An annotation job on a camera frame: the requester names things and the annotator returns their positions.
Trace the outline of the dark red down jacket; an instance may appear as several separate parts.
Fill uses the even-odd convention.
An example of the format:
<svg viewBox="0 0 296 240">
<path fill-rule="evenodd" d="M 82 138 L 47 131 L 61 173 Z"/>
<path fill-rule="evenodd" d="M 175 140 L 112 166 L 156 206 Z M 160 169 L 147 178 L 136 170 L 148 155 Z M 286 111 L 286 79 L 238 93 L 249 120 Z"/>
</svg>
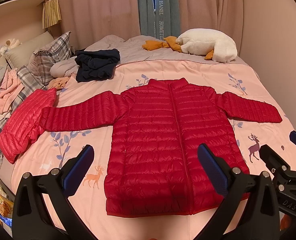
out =
<svg viewBox="0 0 296 240">
<path fill-rule="evenodd" d="M 49 132 L 113 126 L 104 180 L 106 212 L 117 217 L 194 215 L 222 202 L 197 158 L 206 144 L 230 167 L 249 173 L 232 119 L 280 123 L 277 108 L 186 79 L 150 80 L 120 94 L 110 91 L 66 107 L 46 107 Z"/>
</svg>

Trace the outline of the grey plaid pillow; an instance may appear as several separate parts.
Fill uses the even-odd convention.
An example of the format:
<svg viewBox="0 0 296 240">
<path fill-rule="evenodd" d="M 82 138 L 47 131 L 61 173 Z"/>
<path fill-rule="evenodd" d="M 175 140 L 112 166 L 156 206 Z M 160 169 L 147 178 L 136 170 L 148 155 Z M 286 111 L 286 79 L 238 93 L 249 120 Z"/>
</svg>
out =
<svg viewBox="0 0 296 240">
<path fill-rule="evenodd" d="M 0 133 L 5 123 L 9 120 L 15 109 L 37 89 L 48 90 L 47 85 L 53 79 L 50 74 L 51 67 L 60 61 L 71 57 L 70 33 L 64 33 L 62 36 L 53 40 L 51 43 L 36 50 L 30 57 L 29 63 L 20 68 L 14 68 L 17 75 L 24 85 L 24 89 L 11 104 L 11 110 L 0 114 Z M 0 85 L 3 81 L 6 70 L 12 70 L 6 65 L 0 66 Z M 6 159 L 0 150 L 0 166 Z"/>
</svg>

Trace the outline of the pink curtain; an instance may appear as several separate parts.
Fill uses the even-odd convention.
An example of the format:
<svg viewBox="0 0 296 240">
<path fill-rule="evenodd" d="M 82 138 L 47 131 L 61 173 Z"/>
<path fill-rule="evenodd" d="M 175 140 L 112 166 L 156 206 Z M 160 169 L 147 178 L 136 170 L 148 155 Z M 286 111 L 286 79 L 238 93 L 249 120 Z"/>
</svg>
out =
<svg viewBox="0 0 296 240">
<path fill-rule="evenodd" d="M 59 0 L 63 32 L 85 48 L 107 35 L 165 38 L 193 28 L 224 32 L 241 45 L 243 0 Z"/>
</svg>

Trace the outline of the pink printed duvet cover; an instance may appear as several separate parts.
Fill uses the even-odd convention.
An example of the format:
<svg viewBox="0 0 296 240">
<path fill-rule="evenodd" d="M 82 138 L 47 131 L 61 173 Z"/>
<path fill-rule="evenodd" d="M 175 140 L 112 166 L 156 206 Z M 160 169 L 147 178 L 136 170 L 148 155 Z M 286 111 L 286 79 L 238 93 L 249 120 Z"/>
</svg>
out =
<svg viewBox="0 0 296 240">
<path fill-rule="evenodd" d="M 99 239 L 193 239 L 222 200 L 197 159 L 202 143 L 251 174 L 265 169 L 267 144 L 296 170 L 290 120 L 241 64 L 141 61 L 110 80 L 71 78 L 41 122 L 10 188 L 91 145 L 95 159 L 70 203 Z"/>
</svg>

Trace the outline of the pink clothes pile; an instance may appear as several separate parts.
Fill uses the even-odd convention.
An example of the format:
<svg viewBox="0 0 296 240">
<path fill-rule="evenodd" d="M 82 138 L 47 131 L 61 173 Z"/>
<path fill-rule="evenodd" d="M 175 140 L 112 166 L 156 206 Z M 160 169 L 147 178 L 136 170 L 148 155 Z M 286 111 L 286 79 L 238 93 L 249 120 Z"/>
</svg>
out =
<svg viewBox="0 0 296 240">
<path fill-rule="evenodd" d="M 11 104 L 24 89 L 24 85 L 17 75 L 16 69 L 6 70 L 0 85 L 0 114 L 11 110 Z"/>
</svg>

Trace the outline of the beige tassel hanging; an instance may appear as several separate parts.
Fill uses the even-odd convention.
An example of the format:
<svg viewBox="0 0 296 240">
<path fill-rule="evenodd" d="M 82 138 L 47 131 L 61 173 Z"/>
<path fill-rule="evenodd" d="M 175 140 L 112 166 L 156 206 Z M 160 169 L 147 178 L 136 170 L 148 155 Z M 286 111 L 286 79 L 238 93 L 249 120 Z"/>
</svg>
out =
<svg viewBox="0 0 296 240">
<path fill-rule="evenodd" d="M 59 0 L 45 0 L 42 6 L 42 27 L 49 28 L 60 23 L 61 20 Z"/>
</svg>

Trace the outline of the white plush goose toy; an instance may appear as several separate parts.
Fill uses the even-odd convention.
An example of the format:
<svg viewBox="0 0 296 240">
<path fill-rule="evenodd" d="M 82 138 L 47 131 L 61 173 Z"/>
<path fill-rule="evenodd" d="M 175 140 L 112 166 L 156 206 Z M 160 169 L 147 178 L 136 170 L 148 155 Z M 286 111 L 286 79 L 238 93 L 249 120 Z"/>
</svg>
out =
<svg viewBox="0 0 296 240">
<path fill-rule="evenodd" d="M 168 36 L 162 41 L 147 40 L 142 48 L 148 51 L 170 48 L 221 63 L 231 62 L 237 57 L 236 43 L 230 36 L 219 30 L 204 28 L 189 29 L 179 37 Z"/>
</svg>

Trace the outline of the snack packages on floor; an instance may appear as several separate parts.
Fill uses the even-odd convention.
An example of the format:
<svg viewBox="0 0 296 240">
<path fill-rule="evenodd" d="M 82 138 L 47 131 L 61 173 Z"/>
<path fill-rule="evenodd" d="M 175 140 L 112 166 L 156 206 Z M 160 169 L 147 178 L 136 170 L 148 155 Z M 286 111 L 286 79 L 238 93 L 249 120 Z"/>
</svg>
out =
<svg viewBox="0 0 296 240">
<path fill-rule="evenodd" d="M 7 194 L 0 187 L 0 222 L 12 228 L 14 202 L 8 199 Z"/>
</svg>

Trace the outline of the orange small plush toy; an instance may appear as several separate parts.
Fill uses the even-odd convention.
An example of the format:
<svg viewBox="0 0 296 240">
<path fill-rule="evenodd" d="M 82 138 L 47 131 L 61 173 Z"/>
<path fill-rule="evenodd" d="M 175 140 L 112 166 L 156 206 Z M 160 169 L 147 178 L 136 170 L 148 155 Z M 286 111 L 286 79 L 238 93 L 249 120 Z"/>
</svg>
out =
<svg viewBox="0 0 296 240">
<path fill-rule="evenodd" d="M 58 77 L 56 79 L 52 79 L 47 88 L 51 89 L 51 88 L 55 88 L 57 90 L 61 90 L 65 87 L 65 85 L 67 84 L 67 82 L 69 81 L 70 77 Z"/>
</svg>

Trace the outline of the small plush toys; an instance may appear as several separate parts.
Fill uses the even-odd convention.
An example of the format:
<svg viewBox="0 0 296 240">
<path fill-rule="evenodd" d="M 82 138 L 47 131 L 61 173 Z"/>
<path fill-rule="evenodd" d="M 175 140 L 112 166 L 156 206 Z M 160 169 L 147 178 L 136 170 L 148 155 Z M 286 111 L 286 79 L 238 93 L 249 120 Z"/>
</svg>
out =
<svg viewBox="0 0 296 240">
<path fill-rule="evenodd" d="M 0 46 L 0 57 L 3 56 L 7 51 L 18 47 L 21 44 L 22 43 L 19 39 L 11 38 L 6 40 L 5 44 Z"/>
</svg>

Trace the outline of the navy blue garment pile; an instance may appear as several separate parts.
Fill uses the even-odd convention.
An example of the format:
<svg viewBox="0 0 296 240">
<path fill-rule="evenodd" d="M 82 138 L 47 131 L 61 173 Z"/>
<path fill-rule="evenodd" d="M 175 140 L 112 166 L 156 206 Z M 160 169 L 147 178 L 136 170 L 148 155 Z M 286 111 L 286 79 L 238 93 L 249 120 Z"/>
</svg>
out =
<svg viewBox="0 0 296 240">
<path fill-rule="evenodd" d="M 76 56 L 75 62 L 79 66 L 76 75 L 78 83 L 111 79 L 120 62 L 120 52 L 117 49 L 77 51 Z"/>
</svg>

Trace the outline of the grey blanket roll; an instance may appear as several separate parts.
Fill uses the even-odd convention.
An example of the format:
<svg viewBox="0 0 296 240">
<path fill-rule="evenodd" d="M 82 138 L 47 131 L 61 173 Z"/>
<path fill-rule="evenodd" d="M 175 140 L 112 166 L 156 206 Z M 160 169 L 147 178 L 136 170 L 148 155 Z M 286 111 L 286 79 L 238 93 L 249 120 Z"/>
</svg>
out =
<svg viewBox="0 0 296 240">
<path fill-rule="evenodd" d="M 74 56 L 70 59 L 55 63 L 50 69 L 51 76 L 59 78 L 70 77 L 72 74 L 77 74 L 79 65 L 75 61 L 76 58 L 77 57 Z"/>
</svg>

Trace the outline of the light red down jacket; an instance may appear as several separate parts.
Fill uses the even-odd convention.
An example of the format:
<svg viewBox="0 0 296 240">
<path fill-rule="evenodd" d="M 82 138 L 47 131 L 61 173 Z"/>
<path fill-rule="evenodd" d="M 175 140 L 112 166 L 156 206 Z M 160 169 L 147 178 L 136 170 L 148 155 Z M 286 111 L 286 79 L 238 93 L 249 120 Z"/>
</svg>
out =
<svg viewBox="0 0 296 240">
<path fill-rule="evenodd" d="M 37 141 L 44 129 L 39 125 L 42 109 L 53 106 L 57 90 L 37 89 L 15 109 L 0 133 L 0 150 L 13 164 L 28 145 Z"/>
</svg>

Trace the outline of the teal lettered curtain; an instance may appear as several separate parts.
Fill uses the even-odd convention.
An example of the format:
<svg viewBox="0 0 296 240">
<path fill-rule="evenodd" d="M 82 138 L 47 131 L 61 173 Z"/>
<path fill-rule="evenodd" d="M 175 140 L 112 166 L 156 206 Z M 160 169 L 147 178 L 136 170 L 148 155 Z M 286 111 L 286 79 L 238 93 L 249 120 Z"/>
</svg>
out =
<svg viewBox="0 0 296 240">
<path fill-rule="evenodd" d="M 163 40 L 181 34 L 179 0 L 138 0 L 141 35 Z"/>
</svg>

